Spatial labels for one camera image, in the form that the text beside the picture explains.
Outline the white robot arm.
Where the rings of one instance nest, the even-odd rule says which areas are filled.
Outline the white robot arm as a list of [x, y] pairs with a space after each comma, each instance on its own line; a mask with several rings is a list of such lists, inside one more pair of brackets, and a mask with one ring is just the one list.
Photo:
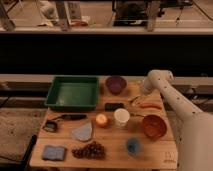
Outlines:
[[170, 70], [151, 70], [140, 86], [142, 94], [157, 89], [183, 122], [177, 171], [213, 171], [213, 114], [204, 112], [169, 81]]

